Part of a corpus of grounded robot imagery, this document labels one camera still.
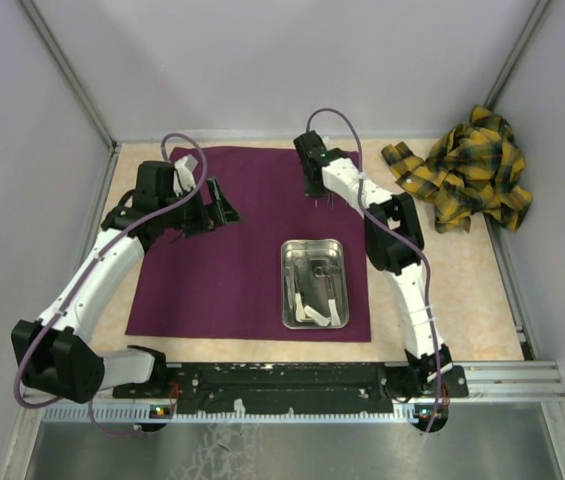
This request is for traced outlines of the purple cloth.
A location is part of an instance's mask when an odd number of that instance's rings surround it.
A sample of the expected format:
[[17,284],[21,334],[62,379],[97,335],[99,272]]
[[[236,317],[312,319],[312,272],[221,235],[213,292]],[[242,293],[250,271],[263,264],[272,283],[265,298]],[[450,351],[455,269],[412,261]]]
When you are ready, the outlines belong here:
[[[166,231],[142,262],[126,332],[133,336],[276,341],[371,339],[364,222],[341,198],[307,197],[294,150],[205,151],[208,173],[240,214],[235,224],[182,238]],[[282,322],[281,247],[335,239],[344,250],[350,318],[340,329]]]

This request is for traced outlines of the steel instrument tray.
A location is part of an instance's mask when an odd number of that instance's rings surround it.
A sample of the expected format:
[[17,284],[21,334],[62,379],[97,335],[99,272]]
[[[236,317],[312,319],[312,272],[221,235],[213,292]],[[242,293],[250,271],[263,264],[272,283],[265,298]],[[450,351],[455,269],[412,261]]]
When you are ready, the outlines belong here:
[[[300,293],[303,303],[329,318],[325,282],[313,275],[318,265],[330,265],[338,270],[335,277],[335,300],[341,326],[320,327],[312,322],[295,319],[294,294]],[[288,240],[281,246],[282,323],[291,330],[339,330],[350,318],[344,250],[335,239]]]

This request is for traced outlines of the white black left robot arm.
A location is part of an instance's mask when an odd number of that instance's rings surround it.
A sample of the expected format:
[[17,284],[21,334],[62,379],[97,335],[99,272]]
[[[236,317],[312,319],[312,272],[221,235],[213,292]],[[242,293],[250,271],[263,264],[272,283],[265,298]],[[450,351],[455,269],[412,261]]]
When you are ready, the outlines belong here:
[[22,388],[52,402],[91,401],[98,392],[136,385],[146,395],[170,384],[163,353],[140,346],[98,354],[90,346],[95,328],[122,280],[167,231],[191,237],[240,221],[206,159],[187,155],[175,162],[144,161],[136,184],[105,216],[94,246],[56,299],[34,320],[11,332],[18,370],[16,401],[31,407]]

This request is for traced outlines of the white packaged instrument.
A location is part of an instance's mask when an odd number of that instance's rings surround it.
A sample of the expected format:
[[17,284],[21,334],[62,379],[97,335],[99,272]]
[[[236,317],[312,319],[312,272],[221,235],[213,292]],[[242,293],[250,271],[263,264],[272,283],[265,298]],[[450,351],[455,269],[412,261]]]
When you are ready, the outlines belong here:
[[325,317],[313,307],[305,305],[300,293],[294,294],[295,319],[297,322],[312,322],[320,327],[326,327],[331,319]]

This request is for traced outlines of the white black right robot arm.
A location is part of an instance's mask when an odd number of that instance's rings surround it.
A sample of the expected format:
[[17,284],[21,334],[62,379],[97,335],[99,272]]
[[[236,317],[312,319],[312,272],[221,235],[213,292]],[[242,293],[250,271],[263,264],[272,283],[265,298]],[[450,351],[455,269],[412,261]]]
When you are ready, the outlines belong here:
[[436,325],[430,299],[430,263],[413,198],[377,185],[339,148],[314,130],[293,140],[305,193],[342,198],[364,221],[365,251],[394,290],[405,333],[410,387],[423,396],[441,389],[453,360]]

